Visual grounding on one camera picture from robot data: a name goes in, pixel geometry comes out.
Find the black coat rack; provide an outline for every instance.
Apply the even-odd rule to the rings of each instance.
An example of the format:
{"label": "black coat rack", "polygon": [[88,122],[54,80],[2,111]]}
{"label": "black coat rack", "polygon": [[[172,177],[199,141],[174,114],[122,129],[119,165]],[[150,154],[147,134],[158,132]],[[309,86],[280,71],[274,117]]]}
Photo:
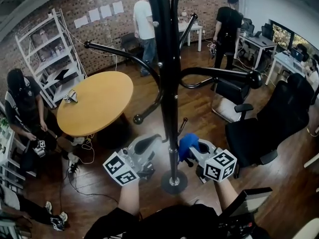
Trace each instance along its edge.
{"label": "black coat rack", "polygon": [[[166,172],[162,177],[161,185],[168,193],[178,194],[187,187],[187,177],[183,172],[177,169],[177,138],[187,122],[187,119],[184,119],[183,124],[178,130],[178,85],[181,84],[185,88],[196,89],[207,84],[211,84],[212,82],[216,82],[219,78],[221,78],[225,80],[244,82],[249,84],[251,88],[256,89],[262,85],[262,79],[260,73],[257,71],[243,73],[200,67],[187,68],[181,71],[180,49],[184,44],[193,23],[197,19],[197,15],[195,13],[192,15],[185,32],[180,38],[177,18],[178,0],[171,0],[171,2],[170,0],[149,0],[149,2],[153,13],[153,25],[155,29],[159,59],[159,75],[149,64],[128,52],[92,43],[90,41],[85,42],[84,47],[110,52],[112,54],[131,59],[143,66],[156,81],[159,88],[156,100],[142,114],[136,115],[133,121],[135,124],[141,124],[145,117],[152,113],[161,104],[163,124],[166,134],[166,140],[164,140],[164,142],[167,140],[169,141],[168,152],[171,168],[171,170]],[[190,74],[210,76],[210,78],[194,85],[189,85],[184,83],[182,79],[186,75]]]}

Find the metal shelving unit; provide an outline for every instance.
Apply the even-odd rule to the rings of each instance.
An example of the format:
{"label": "metal shelving unit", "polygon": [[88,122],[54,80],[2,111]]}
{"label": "metal shelving unit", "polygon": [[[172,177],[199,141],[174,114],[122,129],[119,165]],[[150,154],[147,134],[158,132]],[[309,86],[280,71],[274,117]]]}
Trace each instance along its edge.
{"label": "metal shelving unit", "polygon": [[[43,42],[41,45],[34,47],[34,43],[31,38],[32,35],[43,29],[48,24],[52,24],[52,27],[56,27],[58,34]],[[39,51],[58,39],[61,39],[62,41],[63,50],[61,50],[59,54],[50,56],[43,61],[38,54]],[[46,20],[35,26],[21,38],[15,36],[15,40],[28,69],[41,87],[41,95],[43,99],[51,108],[57,107],[56,103],[60,101],[75,85],[87,77],[79,56],[74,48],[61,9],[58,12],[53,9],[52,16],[48,16]],[[23,50],[23,41],[28,41],[27,54]],[[36,58],[38,66],[32,66],[30,61],[33,57]],[[62,59],[68,59],[69,61],[67,62],[67,65],[60,66],[60,68],[58,68],[56,66],[56,62]],[[56,77],[65,69],[68,71],[64,74],[62,80],[71,75],[74,77],[68,78],[69,80],[67,82],[63,82],[58,86],[58,83],[61,80],[57,80]]]}

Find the window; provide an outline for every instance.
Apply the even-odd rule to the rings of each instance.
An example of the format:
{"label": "window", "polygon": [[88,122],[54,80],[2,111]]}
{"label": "window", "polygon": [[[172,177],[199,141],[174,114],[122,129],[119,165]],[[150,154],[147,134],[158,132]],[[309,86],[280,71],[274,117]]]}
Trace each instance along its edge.
{"label": "window", "polygon": [[307,53],[310,56],[319,54],[319,50],[312,46],[311,43],[309,43],[307,40],[303,39],[300,35],[292,32],[290,29],[272,20],[271,25],[275,32],[273,41],[285,50],[290,50],[291,48],[296,47],[297,44],[301,43],[307,48]]}

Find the round table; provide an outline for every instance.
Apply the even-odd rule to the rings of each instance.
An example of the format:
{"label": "round table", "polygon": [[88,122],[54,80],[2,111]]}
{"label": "round table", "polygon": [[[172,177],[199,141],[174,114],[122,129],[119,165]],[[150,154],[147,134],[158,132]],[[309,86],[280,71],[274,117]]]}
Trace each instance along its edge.
{"label": "round table", "polygon": [[57,121],[63,132],[70,136],[87,136],[102,131],[121,117],[133,95],[133,82],[121,72],[103,72],[86,78],[76,85],[78,102],[62,100]]}

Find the brick wall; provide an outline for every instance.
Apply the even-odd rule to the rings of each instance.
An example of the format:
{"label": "brick wall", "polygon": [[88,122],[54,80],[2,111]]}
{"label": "brick wall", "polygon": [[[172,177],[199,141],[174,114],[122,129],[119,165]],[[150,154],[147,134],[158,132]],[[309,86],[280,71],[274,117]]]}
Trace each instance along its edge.
{"label": "brick wall", "polygon": [[[87,15],[89,19],[89,10],[102,5],[112,4],[116,1],[120,0],[51,0],[22,20],[0,43],[0,99],[3,100],[4,98],[6,74],[10,69],[18,67],[22,68],[25,74],[30,74],[15,42],[14,36],[16,34],[22,36],[32,27],[43,21],[47,17],[49,10],[61,8],[69,31],[81,42],[92,40],[100,44],[119,48],[121,36],[134,31],[132,23],[133,7],[138,0],[121,0],[124,13],[89,23],[78,29],[74,25],[74,20],[84,15]],[[226,5],[226,0],[179,0],[178,13],[180,15],[185,9],[188,18],[193,12],[197,13],[198,24],[202,25],[203,29],[206,30],[205,37],[211,38],[217,10],[223,5]],[[192,33],[191,41],[197,40],[197,37],[198,35]],[[88,51],[77,41],[74,41],[74,45],[87,74],[115,64],[115,59],[112,56],[103,57]]]}

